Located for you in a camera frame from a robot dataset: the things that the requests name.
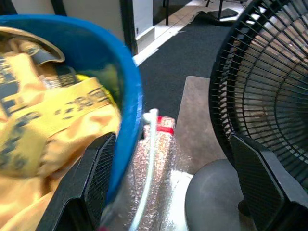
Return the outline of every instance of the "wall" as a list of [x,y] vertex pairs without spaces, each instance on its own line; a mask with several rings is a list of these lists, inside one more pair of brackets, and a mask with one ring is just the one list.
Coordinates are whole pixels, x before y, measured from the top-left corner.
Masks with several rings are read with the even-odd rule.
[[50,0],[12,0],[18,14],[54,14]]
[[153,26],[153,0],[133,0],[133,8],[135,35],[137,37]]
[[[19,14],[54,14],[51,0],[12,0]],[[63,0],[67,16],[108,29],[124,41],[120,0]]]
[[63,0],[67,16],[93,22],[124,42],[120,0]]

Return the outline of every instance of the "beige mat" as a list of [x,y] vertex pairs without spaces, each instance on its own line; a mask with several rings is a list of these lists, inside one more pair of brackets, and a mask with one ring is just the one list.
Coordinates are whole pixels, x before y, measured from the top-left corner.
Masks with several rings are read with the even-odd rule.
[[182,153],[191,157],[189,167],[191,174],[207,163],[226,158],[216,139],[210,119],[209,83],[209,78],[186,77],[175,130]]

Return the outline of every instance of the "blue plastic basket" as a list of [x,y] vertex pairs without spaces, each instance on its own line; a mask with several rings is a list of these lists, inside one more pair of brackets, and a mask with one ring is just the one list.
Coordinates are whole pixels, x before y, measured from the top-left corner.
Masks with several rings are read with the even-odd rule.
[[[128,49],[105,29],[82,20],[55,15],[0,17],[10,26],[40,36],[65,54],[66,64],[78,73],[97,77],[119,105],[121,129],[115,144],[106,204],[116,196],[141,131],[142,86]],[[106,68],[116,71],[106,75]]]

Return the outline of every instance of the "red tape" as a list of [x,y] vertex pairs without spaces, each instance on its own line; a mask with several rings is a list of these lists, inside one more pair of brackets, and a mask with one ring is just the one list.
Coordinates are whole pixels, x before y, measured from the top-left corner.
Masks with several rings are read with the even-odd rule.
[[162,122],[162,116],[157,117],[157,123],[160,124]]
[[157,126],[156,127],[156,130],[157,131],[163,131],[163,132],[168,132],[170,133],[171,135],[174,135],[174,129],[173,128],[166,128],[166,127],[163,127],[163,126]]

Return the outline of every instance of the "black fan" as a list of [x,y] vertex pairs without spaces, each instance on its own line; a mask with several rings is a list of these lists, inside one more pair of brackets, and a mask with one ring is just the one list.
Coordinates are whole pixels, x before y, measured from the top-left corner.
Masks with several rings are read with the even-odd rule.
[[308,189],[308,1],[256,0],[225,40],[210,83],[217,139],[234,164],[232,133],[269,148]]
[[189,229],[307,231],[308,0],[249,4],[216,58],[209,110],[229,161],[192,178]]

